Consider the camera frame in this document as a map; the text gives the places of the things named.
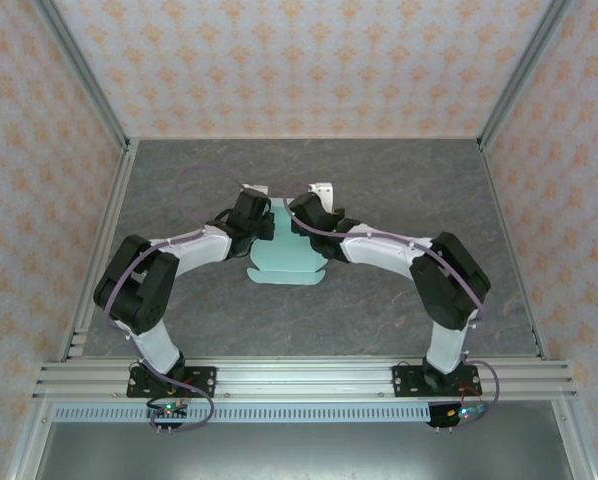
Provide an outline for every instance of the white bracket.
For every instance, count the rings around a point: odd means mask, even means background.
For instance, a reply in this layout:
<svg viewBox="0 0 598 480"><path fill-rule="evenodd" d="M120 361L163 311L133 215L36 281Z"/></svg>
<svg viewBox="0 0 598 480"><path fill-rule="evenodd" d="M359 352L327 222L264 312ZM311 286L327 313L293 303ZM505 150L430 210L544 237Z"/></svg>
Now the white bracket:
<svg viewBox="0 0 598 480"><path fill-rule="evenodd" d="M253 190L257 190L258 192L261 192L264 195L268 195L268 186L267 185L250 185L248 183L244 183L243 186L244 186L244 188L252 188Z"/></svg>
<svg viewBox="0 0 598 480"><path fill-rule="evenodd" d="M332 183L311 183L308 187L309 192L317 194L321 199L323 209L328 213L332 213L335 203L335 192Z"/></svg>

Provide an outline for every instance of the metal panel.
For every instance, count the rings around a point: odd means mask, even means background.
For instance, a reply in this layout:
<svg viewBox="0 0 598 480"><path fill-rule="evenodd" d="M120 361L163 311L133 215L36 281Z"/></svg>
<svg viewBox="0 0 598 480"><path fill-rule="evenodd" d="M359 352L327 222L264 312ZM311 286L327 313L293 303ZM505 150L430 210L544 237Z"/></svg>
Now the metal panel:
<svg viewBox="0 0 598 480"><path fill-rule="evenodd" d="M33 2L37 6L39 14L48 25L49 30L57 39L61 50L72 67L73 72L86 90L88 97L90 97L106 130L108 130L108 133L119 148L125 148L127 138L123 132L121 123L108 103L97 79L90 70L83 53L70 33L68 25L64 21L57 5L55 5L54 0L33 0Z"/></svg>
<svg viewBox="0 0 598 480"><path fill-rule="evenodd" d="M478 139L482 151L486 150L488 145L496 137L499 128L502 126L508 113L512 110L526 80L530 78L535 65L541 58L541 54L545 51L550 39L561 24L561 19L571 3L572 0L553 0L550 7L548 7L537 32L521 56L519 64L510 77L506 88L504 88L501 97L486 122L483 133Z"/></svg>
<svg viewBox="0 0 598 480"><path fill-rule="evenodd" d="M505 403L452 435L422 423L55 424L38 480L572 478L550 404Z"/></svg>
<svg viewBox="0 0 598 480"><path fill-rule="evenodd" d="M195 405L185 418L161 423L198 422L210 408ZM132 403L60 403L55 423L146 423L152 410ZM429 422L427 403L232 403L216 406L212 423L380 423Z"/></svg>
<svg viewBox="0 0 598 480"><path fill-rule="evenodd" d="M598 480L598 457L582 402L555 400L552 408L574 479Z"/></svg>
<svg viewBox="0 0 598 480"><path fill-rule="evenodd" d="M52 402L31 406L24 431L17 442L10 467L6 473L7 480L35 478L48 440L54 413L55 404Z"/></svg>

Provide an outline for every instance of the enclosure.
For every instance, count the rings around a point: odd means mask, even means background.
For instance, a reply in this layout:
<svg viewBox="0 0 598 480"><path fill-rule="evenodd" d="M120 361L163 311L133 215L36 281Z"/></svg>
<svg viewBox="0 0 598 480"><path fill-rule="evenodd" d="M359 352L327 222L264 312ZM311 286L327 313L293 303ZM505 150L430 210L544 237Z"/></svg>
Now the enclosure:
<svg viewBox="0 0 598 480"><path fill-rule="evenodd" d="M307 238L314 268L270 274L257 240L174 282L216 411L156 436L93 295L128 236L235 204L205 167L176 194L198 163L268 187L275 234L330 182L346 217L456 235L491 283L462 348L492 415L435 435L458 399L397 395L432 349L413 282ZM0 2L0 478L539 472L598 478L598 0Z"/></svg>

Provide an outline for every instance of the aluminum frame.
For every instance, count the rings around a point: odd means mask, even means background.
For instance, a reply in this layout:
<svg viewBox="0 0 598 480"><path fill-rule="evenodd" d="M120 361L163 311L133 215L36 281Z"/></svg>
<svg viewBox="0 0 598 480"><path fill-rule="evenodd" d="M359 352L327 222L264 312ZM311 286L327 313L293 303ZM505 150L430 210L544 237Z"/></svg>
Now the aluminum frame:
<svg viewBox="0 0 598 480"><path fill-rule="evenodd" d="M568 362L539 357L485 358L500 377L500 401L552 402L564 448L576 480L598 480L598 461L586 436L584 409ZM128 367L133 358L76 358L44 364L32 399L24 433L8 471L9 480L35 478L54 422L57 404L136 405L142 399L125 397ZM399 357L216 357L188 359L188 364L219 368L215 402L218 405L365 404L394 405L456 400L439 397L394 397L391 367ZM419 364L420 359L405 359ZM491 399L494 379L481 370L483 397ZM193 400L203 405L204 400Z"/></svg>
<svg viewBox="0 0 598 480"><path fill-rule="evenodd" d="M499 100L497 100L482 134L477 139L481 151L485 151L493 143L499 129L512 110L517 98L519 98L526 81L532 76L535 66L546 51L550 40L561 25L561 20L571 4L572 0L553 0L548 6L537 31L521 56Z"/></svg>
<svg viewBox="0 0 598 480"><path fill-rule="evenodd" d="M54 0L32 0L32 2L37 7L37 11L45 21L48 29L57 40L66 60L72 67L73 73L79 79L86 94L92 101L110 137L119 148L125 148L128 139L123 131L123 127L110 106L106 95L103 93L97 78L92 73L79 45L77 45L72 33L70 33L70 29Z"/></svg>
<svg viewBox="0 0 598 480"><path fill-rule="evenodd" d="M126 195L126 188L132 166L137 154L137 140L131 140L128 148L124 149L117 165L115 177L108 192L108 200L106 207L102 213L97 230L97 237L90 255L90 262L88 264L88 271L84 280L81 294L77 302L74 315L72 317L68 336L63 339L60 361L65 361L72 356L79 356L83 354L83 345L86 342L86 333L92 321L92 315L95 311L95 305L92 302L92 295L95 291L97 281L103 275L106 269L106 262L110 247L112 245L112 238L115 233L123 199Z"/></svg>
<svg viewBox="0 0 598 480"><path fill-rule="evenodd" d="M508 253L510 255L510 259L512 260L512 268L515 271L515 278L517 279L517 284L519 285L519 291L521 292L523 305L524 307L526 307L526 312L528 313L528 318L530 319L530 324L532 325L532 333L535 337L535 343L537 344L537 349L539 350L541 358L545 360L547 358L547 350L543 346L543 339L545 338L543 335L543 329L541 327L541 324L537 322L537 320L535 319L534 313L530 305L530 298L528 296L528 292L526 291L526 285L528 284L528 282L526 281L526 278L524 277L523 273L521 272L521 269L519 268L519 264L517 263L517 256L515 255L515 249L512 244L512 239L510 238L510 228L508 226L508 222L506 221L506 217L503 214L501 204L499 203L499 196L497 195L495 182L493 181L492 174L490 173L490 166L488 165L488 152L486 151L481 152L481 164L486 173L488 185L490 186L492 200L495 204L495 210L497 210L499 223L501 224L501 229L503 230L503 237L506 241L506 247L508 248Z"/></svg>

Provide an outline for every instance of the wire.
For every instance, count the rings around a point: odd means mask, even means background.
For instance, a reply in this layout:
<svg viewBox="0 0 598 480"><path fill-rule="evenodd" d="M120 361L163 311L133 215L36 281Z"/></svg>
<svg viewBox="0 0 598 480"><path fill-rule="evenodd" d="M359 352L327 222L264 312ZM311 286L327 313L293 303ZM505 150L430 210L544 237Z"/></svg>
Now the wire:
<svg viewBox="0 0 598 480"><path fill-rule="evenodd" d="M244 190L246 187L244 186L244 184L235 176L234 173L232 173L230 170L220 167L219 165L213 165L211 163L193 163L192 165L187 166L186 168L183 168L179 171L179 173L177 173L177 175L175 176L175 198L177 200L177 205L179 205L179 208L188 216L188 218L190 218L199 228L203 228L204 222L203 220L201 220L201 218L194 213L193 211L191 211L190 209L188 209L184 204L183 201L181 199L181 189L179 187L179 182L181 181L181 177L183 177L184 175L186 175L188 172L192 171L192 170L198 170L200 168L205 168L208 170L214 170L215 172L219 172L222 173L223 175L225 175L226 177L228 177L230 180L232 180L234 183L236 183L239 188L241 190Z"/></svg>
<svg viewBox="0 0 598 480"><path fill-rule="evenodd" d="M457 281L457 283L466 292L468 297L470 297L472 302L477 307L477 310L483 317L485 311L484 311L483 303L481 302L481 300L479 300L479 297L477 297L475 292L473 292L472 288L470 288L470 285L468 285L468 283L466 283L466 281L463 278L461 278L461 275L459 275L459 273L434 250L432 250L424 245L421 245L421 244L415 242L414 240L411 240L409 238L404 238L404 237L401 237L399 235L395 235L392 233L387 233L387 232L371 232L371 233L368 233L368 232L359 232L359 233L327 232L325 230L319 230L319 229L313 228L310 225L299 220L295 216L295 214L292 212L292 210L290 210L290 206L288 205L288 198L289 198L288 194L290 193L290 190L292 188L294 188L298 185L301 185L301 182L294 182L294 183L290 184L288 187L286 187L286 190L284 191L284 194L283 194L283 206L286 209L286 212L288 212L288 215L290 215L290 219L293 222L295 222L297 225L299 225L301 228L303 228L304 230L306 230L310 233L314 233L315 235L321 235L324 237L367 238L367 237L371 236L371 237L376 237L376 238L387 238L389 240L394 240L399 243L403 243L404 245L407 245L409 247L416 248L417 250L421 250L422 252L426 253L427 255L432 257L434 260L436 260L437 263L439 263L443 268L445 268L450 273L450 275L452 275L454 277L454 279Z"/></svg>
<svg viewBox="0 0 598 480"><path fill-rule="evenodd" d="M152 408L154 410L159 410L161 407L159 405L155 405L155 402L159 401L162 397L155 397L151 398L146 402L146 407Z"/></svg>
<svg viewBox="0 0 598 480"><path fill-rule="evenodd" d="M474 388L472 388L470 385L460 384L459 386L464 389L464 393L463 393L464 396L465 396L465 391L468 390L469 392L472 392L477 397L479 397L479 400L481 400L481 403L483 403L483 398L481 398L481 394L477 390L475 390Z"/></svg>
<svg viewBox="0 0 598 480"><path fill-rule="evenodd" d="M466 389L463 387L463 383L459 383L459 390L461 390L461 406L463 407L464 400L466 399Z"/></svg>
<svg viewBox="0 0 598 480"><path fill-rule="evenodd" d="M458 425L457 427L454 427L454 430L457 430L458 428L465 428L469 425L473 425L477 422L480 422L481 420L483 420L485 417L487 417L488 415L490 415L490 412L492 411L492 408L497 404L497 402L499 401L499 395L501 394L501 383L499 381L499 376L497 375L497 372L495 371L495 369L492 367L492 365L490 365L488 362L484 361L484 360L472 360L471 362L464 362L466 365L483 365L484 367L486 367L488 370L490 370L490 373L492 373L492 378L495 381L495 396L492 399L492 403L490 404L490 406L488 408L486 408L486 411L483 412L479 417L477 417L476 419L474 419L473 421L466 423L464 425Z"/></svg>
<svg viewBox="0 0 598 480"><path fill-rule="evenodd" d="M193 377L190 377L188 380L186 380L186 381L185 381L185 382L183 382L183 383L187 383L188 385L190 385L190 384L192 383L192 381L193 381L193 380L194 380L194 378L193 378ZM183 402L184 400L187 400L187 399L188 399L188 390L186 390L186 393L185 393L185 395L183 396L183 400L182 400L182 402Z"/></svg>

